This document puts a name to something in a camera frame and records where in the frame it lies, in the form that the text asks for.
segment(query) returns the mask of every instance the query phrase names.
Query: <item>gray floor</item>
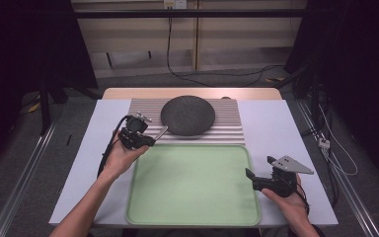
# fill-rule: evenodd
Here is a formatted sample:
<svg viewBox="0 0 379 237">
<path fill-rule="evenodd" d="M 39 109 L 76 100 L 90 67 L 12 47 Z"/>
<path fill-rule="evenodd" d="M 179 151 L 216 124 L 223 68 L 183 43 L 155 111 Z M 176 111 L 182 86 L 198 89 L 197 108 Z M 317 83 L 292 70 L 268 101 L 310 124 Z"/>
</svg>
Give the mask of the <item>gray floor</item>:
<svg viewBox="0 0 379 237">
<path fill-rule="evenodd" d="M 241 73 L 255 70 L 258 69 L 227 70 L 226 72 Z M 251 86 L 265 87 L 269 86 L 269 83 L 265 81 L 266 78 L 286 75 L 281 68 L 275 68 L 264 73 L 261 78 L 259 74 L 255 74 L 252 77 L 237 77 L 236 79 L 231 76 L 205 75 L 196 77 L 194 80 L 208 83 L 211 86 L 240 87 L 260 79 Z M 193 82 L 180 80 L 170 74 L 106 78 L 100 79 L 99 84 L 100 90 L 97 92 L 100 93 L 109 87 L 142 87 L 142 85 L 144 87 L 200 86 Z M 57 202 L 60 190 L 69 173 L 96 104 L 95 101 L 76 91 L 66 89 L 66 92 L 69 95 L 66 105 L 51 104 L 50 106 L 53 112 L 62 109 L 63 113 L 38 164 L 34 178 L 29 183 L 24 198 L 17 208 L 6 236 L 46 236 L 52 230 L 52 226 L 49 226 L 47 222 Z M 299 132 L 307 130 L 308 125 L 299 109 L 298 102 L 292 97 L 290 87 L 283 88 L 281 95 L 287 101 Z M 333 132 L 343 147 L 354 158 L 359 169 L 358 174 L 349 177 L 349 180 L 356 189 L 358 196 L 362 199 L 363 204 L 367 207 L 379 230 L 379 171 L 372 165 L 365 149 L 352 139 L 352 134 L 337 115 L 336 109 L 332 107 L 331 111 L 333 115 Z M 10 138 L 3 141 L 5 148 L 0 154 L 0 211 L 28 163 L 38 142 L 39 133 L 39 111 L 26 113 L 23 110 L 10 134 Z M 333 187 L 330 185 L 326 162 L 318 150 L 317 143 L 312 135 L 305 136 L 304 143 L 326 188 L 328 197 L 332 199 Z M 341 160 L 342 166 L 348 171 L 351 170 L 350 161 L 341 149 L 337 146 L 334 146 L 333 149 Z M 335 227 L 324 228 L 323 230 L 327 236 L 365 236 L 354 211 L 343 194 L 340 195 L 340 199 L 334 210 L 340 224 Z M 121 230 L 95 228 L 92 232 L 96 236 L 121 236 Z M 140 233 L 140 236 L 153 235 L 153 232 L 148 231 Z M 265 236 L 286 236 L 286 230 L 284 228 L 265 230 Z"/>
</svg>

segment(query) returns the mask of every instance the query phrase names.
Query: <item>white table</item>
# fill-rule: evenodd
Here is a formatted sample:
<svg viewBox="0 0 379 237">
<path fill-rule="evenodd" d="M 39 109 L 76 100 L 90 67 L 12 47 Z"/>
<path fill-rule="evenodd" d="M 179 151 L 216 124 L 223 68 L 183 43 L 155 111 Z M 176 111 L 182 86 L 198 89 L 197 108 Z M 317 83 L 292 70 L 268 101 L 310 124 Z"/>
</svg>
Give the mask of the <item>white table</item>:
<svg viewBox="0 0 379 237">
<path fill-rule="evenodd" d="M 64 189 L 49 220 L 50 224 L 60 223 L 95 182 L 102 153 L 118 121 L 128 113 L 130 102 L 131 100 L 98 101 Z M 285 101 L 238 100 L 238 107 L 246 147 L 250 152 L 253 171 L 257 176 L 270 177 L 271 166 L 266 161 L 266 156 L 269 155 L 275 158 L 289 155 L 316 171 Z M 97 213 L 94 222 L 96 226 L 141 227 L 131 225 L 125 218 L 133 168 L 132 166 L 114 182 Z M 311 222 L 321 226 L 338 224 L 318 174 L 300 175 L 300 177 L 311 205 L 309 215 Z M 258 192 L 258 198 L 262 213 L 259 227 L 286 224 L 278 207 L 272 201 L 261 192 Z"/>
</svg>

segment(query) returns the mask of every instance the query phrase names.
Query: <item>light green tray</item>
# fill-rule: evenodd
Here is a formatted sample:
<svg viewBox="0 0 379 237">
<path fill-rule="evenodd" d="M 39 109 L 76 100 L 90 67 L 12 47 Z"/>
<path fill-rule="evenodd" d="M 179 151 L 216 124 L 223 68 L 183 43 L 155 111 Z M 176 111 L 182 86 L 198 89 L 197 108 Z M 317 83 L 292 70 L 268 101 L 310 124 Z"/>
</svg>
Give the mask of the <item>light green tray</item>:
<svg viewBox="0 0 379 237">
<path fill-rule="evenodd" d="M 136 225 L 253 226 L 260 209 L 240 145 L 163 145 L 136 161 L 126 217 Z"/>
</svg>

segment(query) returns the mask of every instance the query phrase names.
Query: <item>human arm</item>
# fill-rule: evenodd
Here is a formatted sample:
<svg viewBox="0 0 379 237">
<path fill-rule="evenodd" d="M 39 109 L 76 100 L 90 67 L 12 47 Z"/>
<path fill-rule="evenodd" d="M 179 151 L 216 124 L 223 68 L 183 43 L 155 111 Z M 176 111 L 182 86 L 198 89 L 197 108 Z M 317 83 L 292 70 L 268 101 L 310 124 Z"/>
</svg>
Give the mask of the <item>human arm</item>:
<svg viewBox="0 0 379 237">
<path fill-rule="evenodd" d="M 297 183 L 301 185 L 301 180 L 297 175 Z M 297 188 L 299 194 L 302 193 L 301 189 Z M 289 197 L 280 197 L 275 192 L 269 189 L 263 189 L 263 194 L 275 202 L 288 221 L 289 228 L 299 237 L 319 236 L 315 228 L 309 221 L 306 212 L 306 207 L 303 199 L 297 193 L 293 193 Z"/>
<path fill-rule="evenodd" d="M 101 175 L 50 236 L 86 236 L 113 182 L 148 149 L 148 146 L 142 146 L 128 150 L 120 141 L 115 141 Z"/>
</svg>

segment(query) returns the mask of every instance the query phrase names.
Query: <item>black round pad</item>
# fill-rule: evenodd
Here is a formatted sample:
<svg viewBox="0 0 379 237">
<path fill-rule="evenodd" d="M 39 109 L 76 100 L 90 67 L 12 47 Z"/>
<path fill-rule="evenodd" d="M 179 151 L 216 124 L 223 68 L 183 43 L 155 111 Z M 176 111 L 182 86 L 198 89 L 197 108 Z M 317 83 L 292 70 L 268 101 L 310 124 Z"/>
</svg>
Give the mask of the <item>black round pad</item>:
<svg viewBox="0 0 379 237">
<path fill-rule="evenodd" d="M 180 96 L 169 101 L 161 112 L 161 121 L 176 135 L 194 136 L 209 130 L 214 124 L 215 111 L 204 99 Z"/>
</svg>

